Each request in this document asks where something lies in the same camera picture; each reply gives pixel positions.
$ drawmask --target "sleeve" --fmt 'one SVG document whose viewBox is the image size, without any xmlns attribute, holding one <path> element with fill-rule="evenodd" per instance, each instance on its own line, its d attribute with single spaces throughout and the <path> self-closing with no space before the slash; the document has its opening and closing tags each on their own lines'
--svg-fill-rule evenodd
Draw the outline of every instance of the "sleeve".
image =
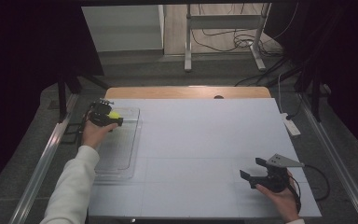
<svg viewBox="0 0 358 224">
<path fill-rule="evenodd" d="M 95 178 L 95 166 L 100 157 L 92 147 L 79 148 L 68 161 L 48 201 L 42 224 L 84 223 Z"/>
<path fill-rule="evenodd" d="M 305 221 L 304 221 L 304 219 L 298 219 L 296 221 L 291 221 L 286 224 L 305 224 Z"/>
</svg>

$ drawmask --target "white tabletop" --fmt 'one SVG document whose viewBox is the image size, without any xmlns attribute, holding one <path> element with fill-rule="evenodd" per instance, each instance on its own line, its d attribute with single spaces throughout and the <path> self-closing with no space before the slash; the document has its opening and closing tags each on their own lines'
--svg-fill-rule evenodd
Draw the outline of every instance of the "white tabletop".
<svg viewBox="0 0 358 224">
<path fill-rule="evenodd" d="M 241 179 L 265 176 L 255 158 L 298 161 L 274 99 L 119 100 L 138 107 L 141 130 L 134 176 L 95 183 L 89 215 L 115 218 L 278 217 L 269 199 Z M 320 217 L 301 168 L 302 217 Z"/>
</svg>

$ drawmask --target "gray carpet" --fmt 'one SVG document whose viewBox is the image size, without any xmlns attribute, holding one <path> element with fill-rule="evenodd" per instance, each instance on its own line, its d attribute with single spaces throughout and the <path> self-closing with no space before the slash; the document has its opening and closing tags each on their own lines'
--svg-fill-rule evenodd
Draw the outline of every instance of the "gray carpet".
<svg viewBox="0 0 358 224">
<path fill-rule="evenodd" d="M 243 78 L 259 75 L 251 55 L 193 55 L 193 70 L 184 71 L 183 57 L 161 57 L 159 55 L 125 55 L 102 54 L 101 61 L 105 77 L 101 80 L 115 87 L 125 86 L 233 86 Z M 266 65 L 272 66 L 278 59 L 267 58 Z M 276 77 L 284 69 L 278 70 L 270 78 Z M 99 86 L 80 78 L 84 90 L 76 103 L 76 110 L 71 123 L 79 122 L 90 102 L 104 96 L 105 91 Z M 296 77 L 285 80 L 281 85 L 282 111 L 296 113 L 300 101 L 293 91 Z M 252 79 L 241 83 L 248 85 Z M 278 101 L 278 88 L 269 89 Z M 0 223 L 7 223 L 19 201 L 36 164 L 46 146 L 52 130 L 58 120 L 55 106 L 58 99 L 55 85 L 45 89 L 41 95 L 41 105 L 27 134 L 23 137 L 18 149 L 4 172 L 0 175 Z M 325 129 L 339 149 L 339 154 L 351 171 L 358 184 L 358 142 L 351 132 L 334 114 L 325 98 L 321 99 L 321 118 Z M 294 123 L 301 131 L 301 136 L 292 142 L 301 161 L 321 169 L 328 176 L 331 185 L 330 197 L 319 202 L 322 218 L 307 220 L 307 223 L 358 223 L 358 215 L 351 199 L 342 187 L 335 170 L 326 158 L 322 144 L 310 126 L 304 111 L 300 108 Z M 73 136 L 65 136 L 63 141 L 72 140 Z M 49 167 L 47 176 L 38 191 L 34 205 L 26 223 L 38 223 L 47 206 L 48 198 L 54 190 L 57 179 L 65 163 L 76 154 L 75 145 L 60 144 Z M 315 198 L 326 191 L 323 179 L 316 172 L 305 169 Z M 92 218 L 90 223 L 115 223 L 112 220 Z M 200 221 L 200 220 L 137 220 L 136 223 L 243 223 L 232 221 Z M 282 223 L 281 220 L 245 220 L 245 223 Z"/>
</svg>

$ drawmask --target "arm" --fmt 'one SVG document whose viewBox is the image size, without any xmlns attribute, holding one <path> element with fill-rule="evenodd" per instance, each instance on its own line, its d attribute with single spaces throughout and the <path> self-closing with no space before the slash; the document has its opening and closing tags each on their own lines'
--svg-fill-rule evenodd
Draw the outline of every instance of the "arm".
<svg viewBox="0 0 358 224">
<path fill-rule="evenodd" d="M 290 184 L 294 189 L 296 189 L 293 179 L 290 179 Z M 269 189 L 261 186 L 256 185 L 256 188 L 266 195 L 278 209 L 278 212 L 281 214 L 282 219 L 287 224 L 303 224 L 305 223 L 303 219 L 300 219 L 297 213 L 296 208 L 296 200 L 295 196 L 290 192 L 288 188 L 280 193 L 274 193 Z"/>
<path fill-rule="evenodd" d="M 89 121 L 86 123 L 83 146 L 76 157 L 65 164 L 41 223 L 84 223 L 95 178 L 94 168 L 100 159 L 94 148 L 116 127 L 116 124 L 101 128 Z"/>
</svg>

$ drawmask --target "electrical outlet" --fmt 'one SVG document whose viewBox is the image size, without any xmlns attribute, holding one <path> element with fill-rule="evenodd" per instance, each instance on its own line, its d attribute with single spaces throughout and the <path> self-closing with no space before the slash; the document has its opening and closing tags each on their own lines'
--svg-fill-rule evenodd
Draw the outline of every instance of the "electrical outlet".
<svg viewBox="0 0 358 224">
<path fill-rule="evenodd" d="M 290 136 L 292 137 L 300 136 L 301 132 L 297 128 L 295 123 L 290 119 L 286 119 L 287 113 L 281 113 L 281 115 L 282 115 L 282 121 L 284 123 L 284 126 L 286 126 L 287 132 L 289 132 Z"/>
</svg>

